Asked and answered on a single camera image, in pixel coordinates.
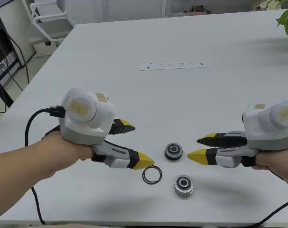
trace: metal bearing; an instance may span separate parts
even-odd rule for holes
[[[179,144],[170,143],[166,146],[165,156],[169,160],[177,160],[182,156],[182,154],[183,154],[183,149]]]
[[[187,175],[177,176],[173,183],[177,195],[182,197],[190,196],[193,192],[193,186],[192,179]]]

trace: hand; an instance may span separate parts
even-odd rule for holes
[[[288,150],[260,152],[256,155],[256,170],[271,170],[288,184]]]
[[[79,159],[86,160],[93,157],[91,146],[78,145],[62,138],[60,132],[52,132],[33,146],[37,147],[40,159],[49,178],[55,172],[70,167]]]

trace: o-ring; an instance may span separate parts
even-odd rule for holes
[[[159,172],[159,178],[158,178],[158,180],[155,180],[155,181],[150,181],[150,180],[148,180],[148,179],[146,178],[146,176],[145,176],[147,169],[156,169],[156,170]],[[143,174],[142,174],[142,177],[143,177],[143,181],[144,181],[145,183],[147,183],[147,184],[156,184],[156,183],[159,183],[160,180],[162,179],[162,177],[163,177],[163,172],[162,172],[162,170],[161,170],[158,166],[156,166],[156,165],[151,165],[151,166],[149,166],[149,167],[147,167],[147,168],[144,169]]]

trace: power strip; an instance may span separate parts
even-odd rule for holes
[[[204,61],[179,61],[163,63],[146,63],[139,66],[139,70],[171,70],[211,67],[211,64]]]

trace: label sticker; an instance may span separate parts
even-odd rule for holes
[[[288,120],[288,108],[279,111],[279,120],[280,121]]]
[[[99,102],[108,103],[108,100],[103,93],[95,93],[95,95]]]
[[[265,104],[256,104],[254,109],[264,109],[265,108]]]
[[[81,117],[85,117],[88,113],[89,108],[83,105],[81,102],[72,99],[69,105],[69,110],[71,112],[74,112],[75,114],[78,114]]]
[[[172,70],[172,69],[191,69],[191,68],[208,68],[211,63],[206,61],[178,61],[178,62],[161,62],[161,63],[144,63],[140,64],[139,70]]]

